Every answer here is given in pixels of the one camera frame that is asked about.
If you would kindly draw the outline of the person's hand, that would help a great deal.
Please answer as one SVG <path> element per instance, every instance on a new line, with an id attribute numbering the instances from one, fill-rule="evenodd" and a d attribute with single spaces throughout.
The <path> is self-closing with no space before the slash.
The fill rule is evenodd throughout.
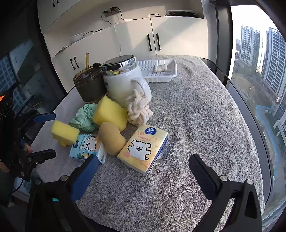
<path id="1" fill-rule="evenodd" d="M 32 148 L 27 144 L 25 143 L 24 144 L 24 148 L 23 148 L 23 153 L 25 156 L 28 156 L 29 154 L 31 154 L 33 152 Z"/>

